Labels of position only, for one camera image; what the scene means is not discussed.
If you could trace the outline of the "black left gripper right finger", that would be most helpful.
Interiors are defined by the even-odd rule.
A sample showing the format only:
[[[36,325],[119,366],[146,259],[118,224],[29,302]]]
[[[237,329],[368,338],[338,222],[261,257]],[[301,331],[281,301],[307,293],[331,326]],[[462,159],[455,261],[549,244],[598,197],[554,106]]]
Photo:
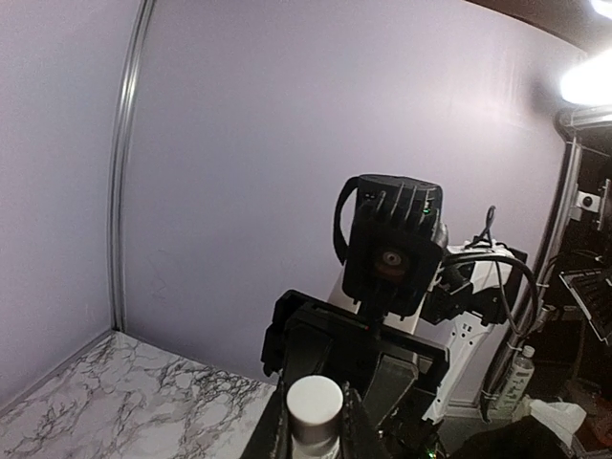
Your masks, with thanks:
[[[349,382],[341,386],[339,445],[344,459],[391,459],[364,409],[359,392]]]

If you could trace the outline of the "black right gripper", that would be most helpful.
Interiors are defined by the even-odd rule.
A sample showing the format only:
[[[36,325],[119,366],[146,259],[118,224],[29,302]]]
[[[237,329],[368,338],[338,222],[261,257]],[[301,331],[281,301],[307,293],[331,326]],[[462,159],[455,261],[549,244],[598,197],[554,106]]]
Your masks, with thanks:
[[[279,299],[284,324],[275,338],[283,350],[283,382],[322,375],[350,383],[370,421],[391,418],[413,389],[434,397],[449,369],[449,351],[440,344],[386,325],[373,331],[362,317],[334,312],[296,290]]]

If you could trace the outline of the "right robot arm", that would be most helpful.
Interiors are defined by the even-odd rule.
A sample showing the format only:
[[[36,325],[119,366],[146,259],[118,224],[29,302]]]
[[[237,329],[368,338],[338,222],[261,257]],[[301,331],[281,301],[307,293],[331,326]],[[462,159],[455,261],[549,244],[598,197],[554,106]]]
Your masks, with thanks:
[[[495,217],[495,206],[487,211],[485,227],[472,241],[463,246],[449,246],[450,253],[462,255],[464,261],[450,266],[443,272],[443,280],[431,290],[430,295],[418,309],[418,318],[412,316],[400,318],[389,313],[384,324],[395,330],[413,335],[418,319],[431,325],[444,321],[452,322],[445,346],[449,350],[449,370],[440,383],[435,386],[435,399],[427,408],[423,420],[438,425],[446,415],[448,404],[459,380],[463,377],[474,353],[491,332],[495,325],[502,325],[507,320],[512,322],[509,331],[518,330],[518,319],[508,319],[513,314],[513,306],[517,296],[520,279],[523,272],[509,261],[465,260],[470,254],[495,254],[518,260],[525,253],[508,248],[505,243],[492,238],[491,228]],[[357,316],[361,303],[347,296],[341,289],[343,269],[329,296],[330,302],[324,306],[332,306],[334,312],[343,310]],[[274,306],[273,324],[266,331],[261,361],[264,373],[270,376],[279,373],[283,363],[283,353],[280,344],[276,344],[276,336],[280,336],[285,323],[285,316],[277,313],[290,313],[291,304],[281,305],[279,299]]]

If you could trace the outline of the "clear nail polish bottle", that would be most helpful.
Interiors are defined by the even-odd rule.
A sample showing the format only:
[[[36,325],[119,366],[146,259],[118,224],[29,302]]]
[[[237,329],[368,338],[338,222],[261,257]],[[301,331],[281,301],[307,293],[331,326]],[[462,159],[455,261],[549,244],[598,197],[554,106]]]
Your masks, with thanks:
[[[291,440],[293,459],[336,459],[339,457],[340,442],[338,436],[314,443],[301,442],[295,436]]]

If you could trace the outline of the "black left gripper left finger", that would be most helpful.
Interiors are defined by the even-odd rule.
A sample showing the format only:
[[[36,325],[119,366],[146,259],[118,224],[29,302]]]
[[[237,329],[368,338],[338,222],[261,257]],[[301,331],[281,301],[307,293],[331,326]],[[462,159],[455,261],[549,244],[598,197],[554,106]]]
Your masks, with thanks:
[[[241,459],[288,459],[292,457],[291,423],[286,405],[288,384],[281,372]]]

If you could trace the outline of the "crumpled white tissue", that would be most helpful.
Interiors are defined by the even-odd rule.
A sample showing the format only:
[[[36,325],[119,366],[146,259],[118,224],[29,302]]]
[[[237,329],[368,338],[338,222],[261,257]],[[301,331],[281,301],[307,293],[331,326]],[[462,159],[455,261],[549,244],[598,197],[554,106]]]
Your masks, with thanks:
[[[566,402],[546,403],[524,397],[513,414],[517,420],[531,416],[552,431],[568,448],[572,447],[575,433],[582,426],[586,411],[578,404]]]

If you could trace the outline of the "clear plastic water bottle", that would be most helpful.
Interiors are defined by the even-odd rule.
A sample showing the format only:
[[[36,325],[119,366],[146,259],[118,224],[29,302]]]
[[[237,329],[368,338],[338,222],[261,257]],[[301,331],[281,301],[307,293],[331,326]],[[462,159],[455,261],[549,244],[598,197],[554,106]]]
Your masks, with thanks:
[[[510,419],[521,401],[535,372],[535,351],[533,346],[525,345],[514,357],[495,404],[496,414],[500,419]]]

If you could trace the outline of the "right aluminium frame post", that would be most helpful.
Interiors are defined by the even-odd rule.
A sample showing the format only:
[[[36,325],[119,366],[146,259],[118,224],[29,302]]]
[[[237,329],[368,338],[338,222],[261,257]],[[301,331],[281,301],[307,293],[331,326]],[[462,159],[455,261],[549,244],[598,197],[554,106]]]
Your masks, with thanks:
[[[122,67],[111,141],[106,260],[111,325],[113,330],[119,332],[124,332],[127,326],[123,242],[127,166],[132,144],[142,56],[156,5],[155,0],[139,2]]]

